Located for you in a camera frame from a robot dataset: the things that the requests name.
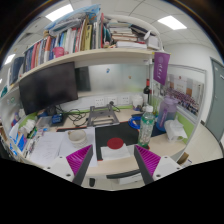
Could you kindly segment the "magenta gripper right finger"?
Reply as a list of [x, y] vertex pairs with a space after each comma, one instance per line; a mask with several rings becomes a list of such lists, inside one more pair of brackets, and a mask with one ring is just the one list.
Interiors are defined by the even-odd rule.
[[153, 174], [160, 162], [161, 157], [155, 153], [140, 147], [134, 146], [134, 156], [139, 166], [145, 184], [153, 182]]

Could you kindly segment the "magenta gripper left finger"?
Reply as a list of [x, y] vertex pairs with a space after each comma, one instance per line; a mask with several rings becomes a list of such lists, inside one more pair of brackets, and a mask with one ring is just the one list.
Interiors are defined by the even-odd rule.
[[82, 184], [92, 156], [93, 146], [89, 145], [66, 157], [66, 160], [74, 173], [74, 184], [78, 186]]

